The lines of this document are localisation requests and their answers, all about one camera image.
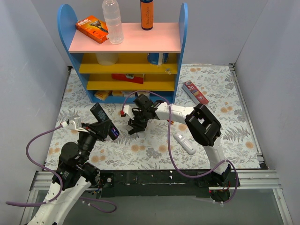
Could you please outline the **black tv remote control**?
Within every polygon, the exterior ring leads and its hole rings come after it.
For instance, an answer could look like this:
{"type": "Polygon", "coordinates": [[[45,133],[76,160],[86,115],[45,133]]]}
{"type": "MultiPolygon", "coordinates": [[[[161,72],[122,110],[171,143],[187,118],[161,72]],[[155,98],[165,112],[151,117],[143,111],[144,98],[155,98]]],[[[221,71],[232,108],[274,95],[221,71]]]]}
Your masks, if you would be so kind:
{"type": "Polygon", "coordinates": [[[90,111],[93,114],[93,116],[97,119],[99,125],[106,125],[107,134],[109,135],[109,137],[113,141],[116,140],[119,137],[120,132],[113,124],[112,120],[108,117],[101,105],[99,103],[94,104],[90,111]]]}

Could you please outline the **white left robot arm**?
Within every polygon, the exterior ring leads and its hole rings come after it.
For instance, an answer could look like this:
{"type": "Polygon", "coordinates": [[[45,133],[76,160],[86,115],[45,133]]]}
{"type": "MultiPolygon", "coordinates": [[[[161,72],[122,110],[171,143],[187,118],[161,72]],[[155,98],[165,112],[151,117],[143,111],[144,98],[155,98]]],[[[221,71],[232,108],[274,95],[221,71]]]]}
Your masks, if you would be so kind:
{"type": "Polygon", "coordinates": [[[79,132],[77,142],[64,145],[72,150],[73,156],[60,155],[59,167],[53,172],[52,182],[44,203],[39,206],[30,225],[61,225],[74,204],[89,187],[100,187],[103,180],[100,170],[88,162],[96,141],[104,141],[112,128],[112,121],[92,124],[76,122],[75,119],[62,122],[60,127],[79,132]]]}

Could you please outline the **white and red remote control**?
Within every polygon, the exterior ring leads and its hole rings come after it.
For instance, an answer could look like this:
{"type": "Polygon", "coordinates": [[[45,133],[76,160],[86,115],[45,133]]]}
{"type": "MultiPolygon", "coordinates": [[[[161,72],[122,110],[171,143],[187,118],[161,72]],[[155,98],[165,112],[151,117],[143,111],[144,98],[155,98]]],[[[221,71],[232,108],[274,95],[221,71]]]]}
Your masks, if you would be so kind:
{"type": "Polygon", "coordinates": [[[173,137],[189,155],[194,155],[196,153],[195,147],[186,137],[179,133],[175,133],[173,137]]]}

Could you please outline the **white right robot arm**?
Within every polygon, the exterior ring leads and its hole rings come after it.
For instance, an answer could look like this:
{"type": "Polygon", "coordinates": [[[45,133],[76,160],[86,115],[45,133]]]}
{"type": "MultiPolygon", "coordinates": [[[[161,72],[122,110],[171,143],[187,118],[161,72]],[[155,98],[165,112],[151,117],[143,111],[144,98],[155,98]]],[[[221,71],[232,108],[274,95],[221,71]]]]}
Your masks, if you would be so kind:
{"type": "Polygon", "coordinates": [[[135,100],[135,108],[127,104],[122,105],[121,115],[129,116],[129,134],[142,132],[149,120],[166,120],[177,122],[188,127],[194,140],[204,147],[210,163],[210,170],[200,175],[190,175],[191,179],[198,179],[211,175],[213,183],[223,186],[229,181],[232,165],[225,158],[220,143],[221,124],[204,104],[194,107],[178,106],[169,103],[165,98],[152,102],[144,94],[135,100]]]}

